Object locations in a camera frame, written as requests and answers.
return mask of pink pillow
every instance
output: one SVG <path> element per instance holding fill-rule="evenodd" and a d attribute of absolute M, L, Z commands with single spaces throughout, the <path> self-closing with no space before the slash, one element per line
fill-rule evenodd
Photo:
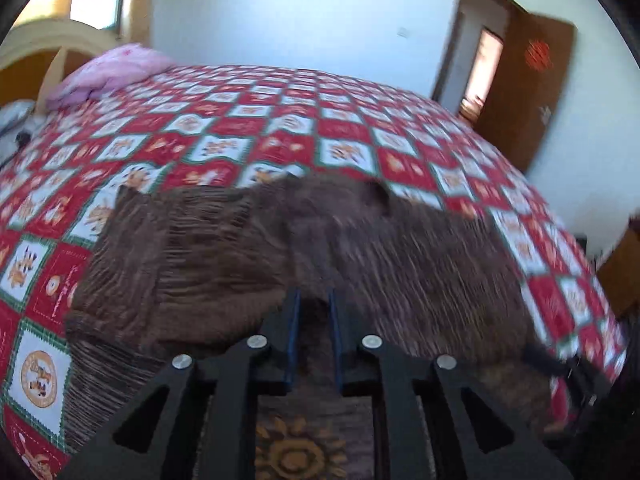
<path fill-rule="evenodd" d="M 47 97 L 50 110 L 80 104 L 175 66 L 169 57 L 138 43 L 108 50 L 70 74 Z"/>

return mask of yellow sun pattern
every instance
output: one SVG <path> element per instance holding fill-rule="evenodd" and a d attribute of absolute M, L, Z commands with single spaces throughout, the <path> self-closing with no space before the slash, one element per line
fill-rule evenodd
<path fill-rule="evenodd" d="M 290 424 L 276 416 L 273 429 L 255 428 L 256 480 L 333 480 L 347 477 L 344 440 L 330 428 L 312 428 L 302 416 Z"/>

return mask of brown wooden door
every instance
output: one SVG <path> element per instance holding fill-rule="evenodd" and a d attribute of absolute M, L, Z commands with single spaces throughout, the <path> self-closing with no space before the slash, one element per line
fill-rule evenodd
<path fill-rule="evenodd" d="M 476 131 L 523 173 L 545 135 L 571 59 L 575 26 L 514 12 Z"/>

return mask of checkered bedspread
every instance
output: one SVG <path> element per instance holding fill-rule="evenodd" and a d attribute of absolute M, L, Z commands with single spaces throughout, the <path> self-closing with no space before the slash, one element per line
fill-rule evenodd
<path fill-rule="evenodd" d="M 52 114 L 0 174 L 1 420 L 41 480 L 67 458 L 63 317 L 118 187 L 244 187 L 325 170 L 489 218 L 522 270 L 540 339 L 619 373 L 623 342 L 574 238 L 465 123 L 416 94 L 350 77 L 181 67 Z M 564 385 L 552 381 L 551 393 L 556 417 L 566 417 Z"/>

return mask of red door decoration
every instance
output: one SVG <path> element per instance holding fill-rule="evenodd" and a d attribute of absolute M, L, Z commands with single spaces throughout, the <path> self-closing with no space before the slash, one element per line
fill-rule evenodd
<path fill-rule="evenodd" d="M 544 72 L 554 64 L 549 56 L 549 46 L 544 41 L 531 40 L 529 47 L 524 53 L 527 65 L 537 72 Z"/>

